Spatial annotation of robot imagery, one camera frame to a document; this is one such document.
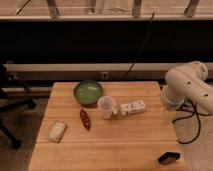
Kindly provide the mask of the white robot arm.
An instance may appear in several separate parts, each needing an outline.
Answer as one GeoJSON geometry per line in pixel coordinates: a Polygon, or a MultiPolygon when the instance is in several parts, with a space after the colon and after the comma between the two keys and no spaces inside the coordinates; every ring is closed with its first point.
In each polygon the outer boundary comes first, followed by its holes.
{"type": "Polygon", "coordinates": [[[213,87],[205,82],[207,76],[208,68],[200,61],[168,70],[166,85],[161,91],[162,104],[168,109],[177,109],[188,98],[213,114],[213,87]]]}

